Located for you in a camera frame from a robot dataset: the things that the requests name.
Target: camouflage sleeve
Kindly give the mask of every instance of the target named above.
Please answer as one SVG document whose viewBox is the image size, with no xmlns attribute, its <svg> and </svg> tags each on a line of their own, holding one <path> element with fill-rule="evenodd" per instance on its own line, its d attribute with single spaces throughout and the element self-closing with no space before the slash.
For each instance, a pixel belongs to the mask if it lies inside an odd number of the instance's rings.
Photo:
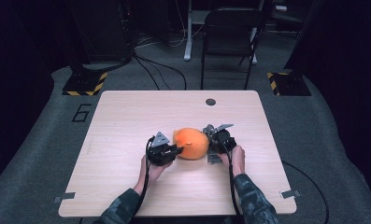
<svg viewBox="0 0 371 224">
<path fill-rule="evenodd" d="M 133 190 L 126 190 L 93 224 L 122 224 L 129 223 L 136 210 L 139 195 Z"/>
<path fill-rule="evenodd" d="M 237 175 L 234 181 L 244 220 L 247 224 L 279 223 L 275 207 L 265 198 L 261 190 L 247 175 Z"/>
</svg>

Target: black curtain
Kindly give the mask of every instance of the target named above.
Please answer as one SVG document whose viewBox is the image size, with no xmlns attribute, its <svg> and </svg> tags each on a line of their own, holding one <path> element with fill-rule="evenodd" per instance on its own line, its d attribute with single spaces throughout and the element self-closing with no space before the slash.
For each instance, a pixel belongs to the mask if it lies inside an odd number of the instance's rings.
<svg viewBox="0 0 371 224">
<path fill-rule="evenodd" d="M 286 68 L 320 90 L 371 188 L 371 0 L 315 0 Z"/>
<path fill-rule="evenodd" d="M 0 174 L 15 155 L 53 90 L 51 73 L 68 66 L 54 24 L 86 58 L 65 1 L 0 0 Z"/>
</svg>

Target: gray carpet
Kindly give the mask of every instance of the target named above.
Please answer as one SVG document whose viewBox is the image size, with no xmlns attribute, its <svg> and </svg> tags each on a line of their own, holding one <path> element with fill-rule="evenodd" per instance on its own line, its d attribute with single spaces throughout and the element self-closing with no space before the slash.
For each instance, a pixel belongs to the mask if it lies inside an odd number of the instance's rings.
<svg viewBox="0 0 371 224">
<path fill-rule="evenodd" d="M 363 175 L 347 159 L 338 139 L 335 121 L 319 91 L 306 79 L 310 97 L 275 96 L 268 72 L 282 68 L 293 49 L 293 35 L 264 33 L 257 49 L 258 63 L 252 68 L 249 90 L 259 92 L 281 158 L 312 178 L 327 200 L 329 223 L 371 223 L 371 194 Z M 187 90 L 200 85 L 201 41 L 193 41 L 193 57 L 183 61 L 185 43 L 179 47 L 152 44 L 136 48 L 139 56 L 180 70 Z M 94 64 L 104 67 L 109 63 Z M 172 70 L 146 64 L 161 90 L 183 90 L 181 76 Z M 55 196 L 65 192 L 99 97 L 63 96 L 62 88 L 71 75 L 69 68 L 52 74 L 55 88 L 48 104 L 18 153 L 0 176 L 0 223 L 79 223 L 79 218 L 58 215 Z M 245 75 L 226 77 L 226 73 L 206 79 L 208 90 L 242 90 Z M 109 72 L 102 91 L 157 90 L 149 74 L 136 60 Z M 90 110 L 85 122 L 71 122 L 81 104 Z M 315 186 L 299 171 L 284 165 L 296 198 L 297 211 L 280 215 L 281 223 L 323 223 L 324 201 Z M 139 219 L 142 223 L 217 223 L 216 217 L 177 217 Z M 91 223 L 85 217 L 82 223 Z"/>
</svg>

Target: tabletop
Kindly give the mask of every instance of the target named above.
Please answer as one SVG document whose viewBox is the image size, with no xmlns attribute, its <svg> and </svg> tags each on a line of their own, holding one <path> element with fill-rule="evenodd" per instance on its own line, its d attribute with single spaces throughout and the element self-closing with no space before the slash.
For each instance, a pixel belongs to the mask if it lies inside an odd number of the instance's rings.
<svg viewBox="0 0 371 224">
<path fill-rule="evenodd" d="M 75 197 L 62 200 L 60 216 L 99 217 L 136 184 L 148 139 L 161 132 L 171 145 L 173 131 L 208 124 L 234 124 L 227 130 L 246 151 L 246 173 L 279 214 L 295 212 L 294 198 L 280 194 L 291 188 L 256 91 L 104 91 L 66 189 Z M 227 168 L 204 156 L 176 158 L 136 216 L 234 214 Z"/>
</svg>

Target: hand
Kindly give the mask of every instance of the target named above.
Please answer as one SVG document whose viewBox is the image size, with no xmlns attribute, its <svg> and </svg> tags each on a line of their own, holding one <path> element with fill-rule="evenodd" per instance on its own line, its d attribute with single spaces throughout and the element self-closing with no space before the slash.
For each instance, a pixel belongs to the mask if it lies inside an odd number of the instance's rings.
<svg viewBox="0 0 371 224">
<path fill-rule="evenodd" d="M 138 193 L 138 195 L 141 195 L 142 189 L 144 188 L 144 182 L 145 182 L 145 174 L 147 173 L 147 166 L 145 164 L 146 157 L 142 157 L 141 159 L 141 170 L 139 171 L 139 177 L 138 182 L 134 186 L 134 190 Z M 158 180 L 159 176 L 162 174 L 162 172 L 165 170 L 165 168 L 169 167 L 173 162 L 169 162 L 166 165 L 163 166 L 157 166 L 154 164 L 150 165 L 150 171 L 149 171 L 149 181 L 148 181 L 148 188 L 156 183 L 156 180 Z"/>
<path fill-rule="evenodd" d="M 223 164 L 229 167 L 229 159 L 226 153 L 222 153 L 218 155 Z M 232 166 L 233 166 L 233 173 L 234 177 L 240 174 L 245 174 L 245 159 L 246 153 L 241 146 L 235 146 L 232 149 Z"/>
</svg>

